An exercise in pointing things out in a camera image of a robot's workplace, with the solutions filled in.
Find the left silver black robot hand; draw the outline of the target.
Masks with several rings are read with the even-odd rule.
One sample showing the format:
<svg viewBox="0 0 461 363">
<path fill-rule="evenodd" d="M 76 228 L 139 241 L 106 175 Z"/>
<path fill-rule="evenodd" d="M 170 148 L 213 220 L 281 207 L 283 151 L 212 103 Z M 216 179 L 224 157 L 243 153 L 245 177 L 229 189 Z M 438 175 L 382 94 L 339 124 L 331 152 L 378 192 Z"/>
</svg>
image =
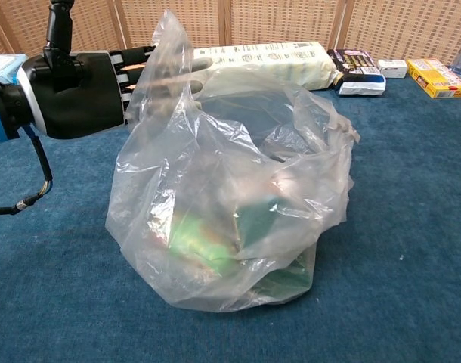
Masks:
<svg viewBox="0 0 461 363">
<path fill-rule="evenodd" d="M 51 2 L 42 54 L 17 72 L 16 129 L 33 125 L 48 137 L 74 139 L 125 123 L 130 88 L 155 46 L 74 53 L 72 7 Z"/>
</svg>

